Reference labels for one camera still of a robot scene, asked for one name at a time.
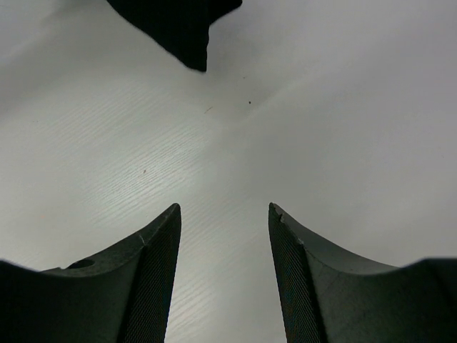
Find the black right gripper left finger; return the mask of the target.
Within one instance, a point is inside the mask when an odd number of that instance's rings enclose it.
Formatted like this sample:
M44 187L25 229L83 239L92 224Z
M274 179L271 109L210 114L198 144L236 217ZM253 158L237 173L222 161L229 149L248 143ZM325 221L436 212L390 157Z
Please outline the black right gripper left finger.
M181 209L65 269L1 262L3 342L162 342L174 287Z

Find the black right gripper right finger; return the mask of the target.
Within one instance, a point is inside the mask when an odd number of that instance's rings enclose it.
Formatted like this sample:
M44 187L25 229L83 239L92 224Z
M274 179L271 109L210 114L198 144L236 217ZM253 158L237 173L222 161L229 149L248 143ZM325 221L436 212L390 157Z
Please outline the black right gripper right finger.
M288 342L454 342L456 260L375 262L270 204L268 231Z

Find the black t shirt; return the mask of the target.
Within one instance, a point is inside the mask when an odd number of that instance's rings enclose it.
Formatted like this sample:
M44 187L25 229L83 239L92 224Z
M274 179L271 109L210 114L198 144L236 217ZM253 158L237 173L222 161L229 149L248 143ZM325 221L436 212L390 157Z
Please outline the black t shirt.
M189 69L206 72L210 26L242 0L115 0L109 5Z

